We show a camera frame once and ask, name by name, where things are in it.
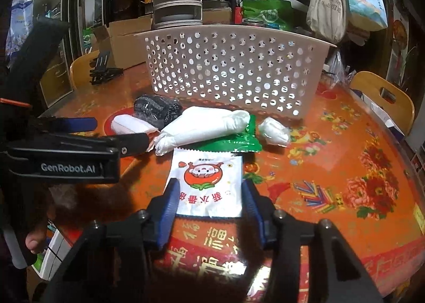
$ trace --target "cardboard box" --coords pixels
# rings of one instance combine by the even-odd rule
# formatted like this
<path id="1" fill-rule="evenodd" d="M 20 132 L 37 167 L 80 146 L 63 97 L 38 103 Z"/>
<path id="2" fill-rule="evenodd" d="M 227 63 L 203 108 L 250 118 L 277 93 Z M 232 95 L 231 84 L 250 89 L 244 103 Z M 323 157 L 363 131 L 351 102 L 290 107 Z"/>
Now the cardboard box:
<path id="1" fill-rule="evenodd" d="M 232 9 L 230 7 L 220 9 L 209 9 L 202 11 L 202 23 L 208 24 L 224 24 L 229 25 L 233 23 Z"/>
<path id="2" fill-rule="evenodd" d="M 135 34 L 150 31 L 150 15 L 109 23 L 93 29 L 100 51 L 110 51 L 108 67 L 126 69 L 146 61 L 146 46 Z"/>

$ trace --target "white plastic basket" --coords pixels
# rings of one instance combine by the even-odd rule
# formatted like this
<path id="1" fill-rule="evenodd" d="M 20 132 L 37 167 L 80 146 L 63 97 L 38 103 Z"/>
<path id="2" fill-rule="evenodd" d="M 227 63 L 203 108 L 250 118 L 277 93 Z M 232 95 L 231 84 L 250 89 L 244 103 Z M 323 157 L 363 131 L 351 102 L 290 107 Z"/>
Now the white plastic basket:
<path id="1" fill-rule="evenodd" d="M 302 118 L 330 43 L 291 32 L 202 25 L 141 33 L 155 93 Z"/>

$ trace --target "wooden chair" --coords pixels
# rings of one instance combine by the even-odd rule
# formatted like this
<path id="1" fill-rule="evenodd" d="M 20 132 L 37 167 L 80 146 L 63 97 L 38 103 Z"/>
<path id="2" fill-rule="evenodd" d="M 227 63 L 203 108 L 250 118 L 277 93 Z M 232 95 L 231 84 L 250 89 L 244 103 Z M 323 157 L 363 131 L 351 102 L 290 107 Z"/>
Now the wooden chair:
<path id="1" fill-rule="evenodd" d="M 392 118 L 404 135 L 409 134 L 415 117 L 415 107 L 407 94 L 379 75 L 366 71 L 358 72 L 354 76 L 350 88 L 362 91 Z M 381 96 L 383 89 L 384 93 L 390 93 L 394 103 Z"/>
<path id="2" fill-rule="evenodd" d="M 71 85 L 74 89 L 90 82 L 90 69 L 93 69 L 90 67 L 90 61 L 97 58 L 98 55 L 99 50 L 96 50 L 92 53 L 85 54 L 72 62 L 71 69 L 69 69 L 69 75 L 71 76 Z"/>

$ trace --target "table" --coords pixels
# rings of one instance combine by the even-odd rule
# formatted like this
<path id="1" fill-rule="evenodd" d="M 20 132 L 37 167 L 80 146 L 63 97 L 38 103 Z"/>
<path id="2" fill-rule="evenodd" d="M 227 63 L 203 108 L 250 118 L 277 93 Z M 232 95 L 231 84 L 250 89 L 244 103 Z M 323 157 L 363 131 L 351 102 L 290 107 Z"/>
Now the table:
<path id="1" fill-rule="evenodd" d="M 79 89 L 48 114 L 96 117 L 97 129 L 84 135 L 103 135 L 114 114 L 125 112 L 136 97 L 151 91 L 145 65 L 139 65 L 107 84 Z M 257 124 L 264 117 L 258 113 Z M 288 148 L 264 144 L 264 151 L 247 155 L 244 177 L 251 178 L 277 208 L 300 220 L 331 219 L 381 294 L 389 294 L 425 261 L 425 238 L 413 215 L 416 203 L 425 211 L 425 199 L 400 146 L 351 91 L 341 86 L 328 91 L 323 82 L 306 118 L 291 124 L 291 140 Z M 150 153 L 122 159 L 120 183 L 77 187 L 77 207 L 59 210 L 55 224 L 75 241 L 90 220 L 121 219 L 145 208 L 162 193 L 171 157 Z M 234 224 L 177 218 L 167 252 L 155 266 L 226 283 L 244 273 L 244 258 Z M 299 301 L 305 302 L 309 273 L 304 247 L 301 260 Z M 270 263 L 265 256 L 248 301 L 263 294 Z"/>

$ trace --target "crumpled white wrapper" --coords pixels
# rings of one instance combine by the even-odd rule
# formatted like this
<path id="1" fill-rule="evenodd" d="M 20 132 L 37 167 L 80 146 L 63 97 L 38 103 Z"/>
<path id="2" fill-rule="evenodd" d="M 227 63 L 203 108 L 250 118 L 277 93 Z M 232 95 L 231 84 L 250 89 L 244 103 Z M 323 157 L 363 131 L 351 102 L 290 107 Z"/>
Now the crumpled white wrapper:
<path id="1" fill-rule="evenodd" d="M 168 176 L 180 181 L 177 214 L 240 217 L 242 157 L 176 148 Z"/>
<path id="2" fill-rule="evenodd" d="M 260 134 L 266 138 L 269 145 L 287 147 L 291 143 L 289 128 L 274 118 L 267 117 L 259 126 Z"/>
<path id="3" fill-rule="evenodd" d="M 115 134 L 150 134 L 158 130 L 150 123 L 147 123 L 146 121 L 140 120 L 131 115 L 115 116 L 111 122 L 110 127 Z"/>
<path id="4" fill-rule="evenodd" d="M 191 106 L 155 138 L 155 153 L 164 155 L 179 146 L 240 133 L 248 122 L 249 113 L 245 110 Z"/>

